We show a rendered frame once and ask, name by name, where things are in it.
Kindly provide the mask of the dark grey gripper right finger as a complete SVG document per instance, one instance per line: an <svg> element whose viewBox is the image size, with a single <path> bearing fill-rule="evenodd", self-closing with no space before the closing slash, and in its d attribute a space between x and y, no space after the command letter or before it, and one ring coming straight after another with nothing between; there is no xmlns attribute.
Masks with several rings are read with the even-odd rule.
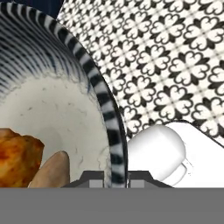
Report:
<svg viewBox="0 0 224 224"><path fill-rule="evenodd" d="M129 188L171 188L163 182L155 180L148 171L130 171Z"/></svg>

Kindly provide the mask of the white rounded object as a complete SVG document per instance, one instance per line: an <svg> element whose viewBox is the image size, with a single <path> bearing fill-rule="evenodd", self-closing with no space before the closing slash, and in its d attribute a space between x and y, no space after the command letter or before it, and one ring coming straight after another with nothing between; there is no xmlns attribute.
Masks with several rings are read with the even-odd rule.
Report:
<svg viewBox="0 0 224 224"><path fill-rule="evenodd" d="M152 125L128 141L128 168L174 188L224 188L224 146L188 122Z"/></svg>

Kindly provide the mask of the dark blue cupboard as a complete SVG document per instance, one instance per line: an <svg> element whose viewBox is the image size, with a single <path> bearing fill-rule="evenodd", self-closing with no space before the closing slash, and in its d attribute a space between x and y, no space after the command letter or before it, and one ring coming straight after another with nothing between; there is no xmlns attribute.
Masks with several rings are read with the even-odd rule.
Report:
<svg viewBox="0 0 224 224"><path fill-rule="evenodd" d="M45 14L56 18L65 0L13 0L18 4L31 6Z"/></svg>

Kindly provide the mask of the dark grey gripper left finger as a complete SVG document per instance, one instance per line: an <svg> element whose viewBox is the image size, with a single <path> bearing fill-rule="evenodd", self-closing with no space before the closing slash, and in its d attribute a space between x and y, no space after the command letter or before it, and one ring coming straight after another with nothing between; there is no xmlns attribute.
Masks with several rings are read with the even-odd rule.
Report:
<svg viewBox="0 0 224 224"><path fill-rule="evenodd" d="M104 172L103 171L84 171L80 178L67 184L66 187L79 188L103 188Z"/></svg>

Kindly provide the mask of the orange chicken drumstick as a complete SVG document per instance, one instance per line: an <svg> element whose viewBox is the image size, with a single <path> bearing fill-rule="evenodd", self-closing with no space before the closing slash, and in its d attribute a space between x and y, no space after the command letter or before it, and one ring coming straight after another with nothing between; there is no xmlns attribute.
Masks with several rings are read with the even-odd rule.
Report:
<svg viewBox="0 0 224 224"><path fill-rule="evenodd" d="M33 136L0 128L0 187L27 187L39 170L44 147Z"/></svg>

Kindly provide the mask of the black and white striped bowl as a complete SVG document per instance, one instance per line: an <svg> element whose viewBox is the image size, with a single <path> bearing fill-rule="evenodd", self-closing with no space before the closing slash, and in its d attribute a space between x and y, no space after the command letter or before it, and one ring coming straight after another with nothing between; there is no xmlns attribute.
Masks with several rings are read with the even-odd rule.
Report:
<svg viewBox="0 0 224 224"><path fill-rule="evenodd" d="M72 181L127 185L123 120L100 69L57 20L15 2L0 3L0 128L39 139L44 159L65 151Z"/></svg>

